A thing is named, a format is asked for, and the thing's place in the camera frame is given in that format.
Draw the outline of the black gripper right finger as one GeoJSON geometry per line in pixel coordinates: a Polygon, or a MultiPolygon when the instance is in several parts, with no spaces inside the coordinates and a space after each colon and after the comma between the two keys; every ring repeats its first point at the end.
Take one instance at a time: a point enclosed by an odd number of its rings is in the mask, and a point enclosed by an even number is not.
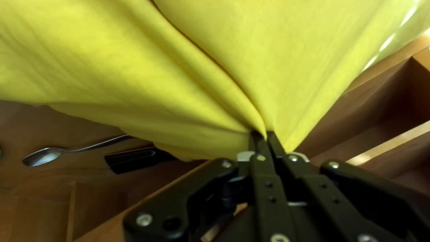
{"type": "Polygon", "coordinates": [[[384,230],[365,219],[302,154],[286,154],[273,132],[267,133],[267,145],[299,242],[383,242],[384,230]]]}

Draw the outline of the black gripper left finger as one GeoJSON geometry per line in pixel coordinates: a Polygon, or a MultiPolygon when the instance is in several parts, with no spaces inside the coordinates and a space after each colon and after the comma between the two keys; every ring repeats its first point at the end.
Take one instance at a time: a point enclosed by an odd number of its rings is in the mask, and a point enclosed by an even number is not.
{"type": "Polygon", "coordinates": [[[250,175],[259,242],[294,242],[293,222],[286,195],[270,148],[264,139],[252,132],[250,175]]]}

